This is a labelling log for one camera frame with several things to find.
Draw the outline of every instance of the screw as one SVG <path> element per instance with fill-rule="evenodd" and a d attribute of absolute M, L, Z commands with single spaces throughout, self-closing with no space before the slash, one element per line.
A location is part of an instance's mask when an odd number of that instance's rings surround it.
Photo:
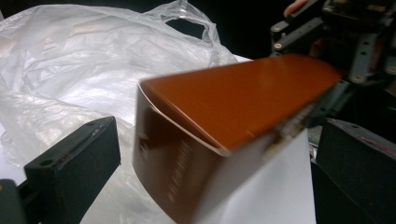
<path fill-rule="evenodd" d="M 276 48 L 276 49 L 281 49 L 281 48 L 282 48 L 282 45 L 281 45 L 281 44 L 274 44 L 274 48 Z"/>

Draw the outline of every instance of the clear plastic bag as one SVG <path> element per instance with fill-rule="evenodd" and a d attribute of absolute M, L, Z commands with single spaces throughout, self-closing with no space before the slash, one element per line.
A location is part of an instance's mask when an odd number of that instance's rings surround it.
<path fill-rule="evenodd" d="M 202 39 L 166 24 L 205 27 Z M 122 166 L 83 223 L 172 223 L 140 185 L 133 167 L 134 107 L 140 78 L 236 63 L 216 24 L 186 0 L 146 13 L 48 5 L 0 22 L 1 147 L 21 167 L 93 119 L 112 115 Z"/>

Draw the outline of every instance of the plastic bag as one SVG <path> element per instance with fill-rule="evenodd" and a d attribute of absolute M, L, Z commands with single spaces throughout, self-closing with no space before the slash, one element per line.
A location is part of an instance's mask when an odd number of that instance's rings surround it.
<path fill-rule="evenodd" d="M 175 19 L 202 24 L 202 39 L 166 24 Z M 227 63 L 236 59 L 220 44 L 216 25 L 186 0 L 146 13 L 76 5 L 27 9 L 0 22 L 0 122 L 6 130 L 0 149 L 22 167 L 82 124 L 115 116 L 122 166 L 82 222 L 172 223 L 132 167 L 136 84 Z"/>

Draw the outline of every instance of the brown box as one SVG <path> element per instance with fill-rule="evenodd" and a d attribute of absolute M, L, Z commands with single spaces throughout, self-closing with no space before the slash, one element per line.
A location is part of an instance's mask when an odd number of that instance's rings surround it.
<path fill-rule="evenodd" d="M 206 216 L 262 166 L 276 125 L 340 75 L 284 55 L 140 82 L 133 166 L 177 223 Z"/>

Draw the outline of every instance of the box flap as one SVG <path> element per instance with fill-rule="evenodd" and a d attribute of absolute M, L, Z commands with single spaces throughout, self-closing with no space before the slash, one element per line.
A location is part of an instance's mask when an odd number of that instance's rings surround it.
<path fill-rule="evenodd" d="M 340 79 L 329 64 L 288 54 L 144 80 L 168 118 L 213 147 L 238 149 L 312 103 Z"/>

